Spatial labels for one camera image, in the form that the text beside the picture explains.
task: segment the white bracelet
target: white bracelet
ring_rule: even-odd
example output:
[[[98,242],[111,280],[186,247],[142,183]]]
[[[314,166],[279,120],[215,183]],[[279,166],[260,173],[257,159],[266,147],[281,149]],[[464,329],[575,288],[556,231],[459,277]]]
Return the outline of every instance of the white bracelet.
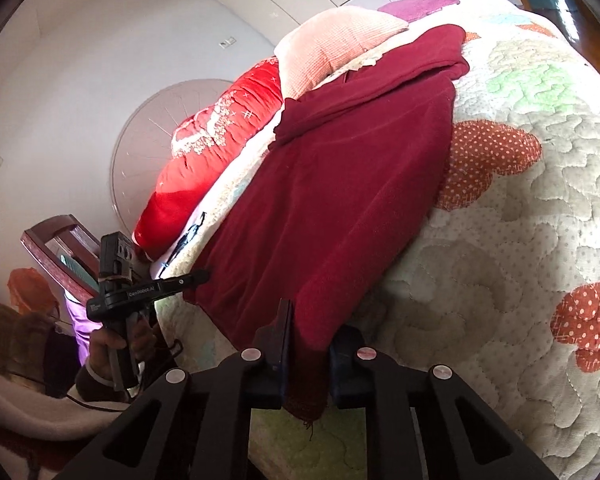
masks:
[[[107,381],[106,379],[103,379],[102,377],[100,377],[95,371],[93,371],[93,368],[91,368],[91,363],[89,362],[89,360],[87,359],[87,362],[85,362],[84,367],[87,369],[89,375],[97,382],[99,382],[100,384],[104,385],[104,386],[108,386],[109,388],[113,388],[113,381]]]

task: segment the wooden chair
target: wooden chair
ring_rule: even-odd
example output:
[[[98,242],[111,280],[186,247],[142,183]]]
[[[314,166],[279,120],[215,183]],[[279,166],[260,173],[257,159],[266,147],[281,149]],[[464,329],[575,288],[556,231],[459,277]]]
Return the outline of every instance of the wooden chair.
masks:
[[[100,242],[73,215],[48,218],[23,232],[20,241],[31,256],[82,305],[97,295],[93,287],[65,266],[47,244],[55,240],[97,281]]]

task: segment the maroon blanket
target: maroon blanket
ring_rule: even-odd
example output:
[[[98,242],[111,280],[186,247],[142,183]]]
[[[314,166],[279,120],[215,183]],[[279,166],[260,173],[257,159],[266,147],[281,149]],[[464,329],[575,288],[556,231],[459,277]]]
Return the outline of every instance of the maroon blanket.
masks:
[[[320,416],[326,351],[371,285],[418,233],[448,155],[453,79],[469,67],[464,30],[434,28],[287,99],[276,140],[197,267],[211,279],[200,304],[238,349],[269,324],[281,298],[295,304],[287,409]]]

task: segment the purple cloth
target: purple cloth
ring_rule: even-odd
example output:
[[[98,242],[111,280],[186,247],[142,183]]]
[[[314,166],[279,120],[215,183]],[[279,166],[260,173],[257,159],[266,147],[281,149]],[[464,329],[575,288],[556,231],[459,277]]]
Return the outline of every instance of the purple cloth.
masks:
[[[102,325],[90,321],[87,318],[87,309],[77,301],[74,301],[73,298],[69,298],[65,294],[64,299],[66,309],[69,311],[69,316],[71,316],[72,325],[74,326],[75,340],[78,343],[78,359],[80,360],[80,366],[82,366],[89,357],[89,338],[91,332],[102,328]]]
[[[437,10],[442,9],[442,7],[459,3],[460,0],[398,0],[397,2],[383,5],[378,10],[406,22],[414,22],[433,14]]]

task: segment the person's arm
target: person's arm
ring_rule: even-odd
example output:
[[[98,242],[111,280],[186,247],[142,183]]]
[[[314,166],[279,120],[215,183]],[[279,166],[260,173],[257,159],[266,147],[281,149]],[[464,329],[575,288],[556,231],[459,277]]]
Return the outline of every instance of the person's arm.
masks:
[[[154,356],[155,342],[156,337],[149,323],[144,318],[140,319],[133,327],[130,338],[131,351],[138,362]],[[126,392],[114,391],[109,363],[109,348],[121,350],[125,346],[126,341],[113,330],[101,328],[91,332],[89,358],[75,378],[75,389],[84,401],[128,401]]]

